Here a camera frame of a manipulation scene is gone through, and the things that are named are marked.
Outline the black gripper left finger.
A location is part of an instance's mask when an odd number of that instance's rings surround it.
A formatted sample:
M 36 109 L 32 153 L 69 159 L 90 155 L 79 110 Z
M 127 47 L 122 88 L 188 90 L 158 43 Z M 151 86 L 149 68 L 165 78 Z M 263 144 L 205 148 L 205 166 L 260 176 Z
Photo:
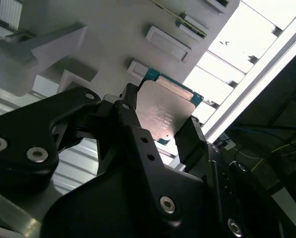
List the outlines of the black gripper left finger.
M 138 173 L 153 202 L 158 198 L 156 174 L 165 168 L 149 131 L 139 123 L 138 90 L 128 84 L 114 103 L 86 88 L 75 88 L 0 116 L 0 219 L 17 223 L 29 216 L 24 201 L 45 190 L 59 164 L 59 154 L 83 138 L 93 138 L 100 175 L 120 167 Z

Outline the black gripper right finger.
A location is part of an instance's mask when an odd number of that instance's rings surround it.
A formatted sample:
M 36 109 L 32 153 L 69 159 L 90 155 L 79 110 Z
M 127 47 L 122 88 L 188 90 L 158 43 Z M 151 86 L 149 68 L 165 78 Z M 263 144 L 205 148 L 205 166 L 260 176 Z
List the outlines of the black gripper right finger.
M 242 163 L 224 161 L 189 117 L 175 134 L 185 172 L 203 182 L 202 230 L 207 238 L 286 238 L 284 214 Z

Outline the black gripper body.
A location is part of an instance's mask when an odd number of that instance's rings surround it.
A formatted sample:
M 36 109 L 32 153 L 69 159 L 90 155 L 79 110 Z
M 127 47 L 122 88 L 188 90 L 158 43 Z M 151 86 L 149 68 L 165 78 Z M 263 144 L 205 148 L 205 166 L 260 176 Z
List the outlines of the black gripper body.
M 138 173 L 120 167 L 104 173 L 57 200 L 42 222 L 42 238 L 220 238 L 216 213 L 205 184 L 165 167 L 156 175 L 153 202 Z

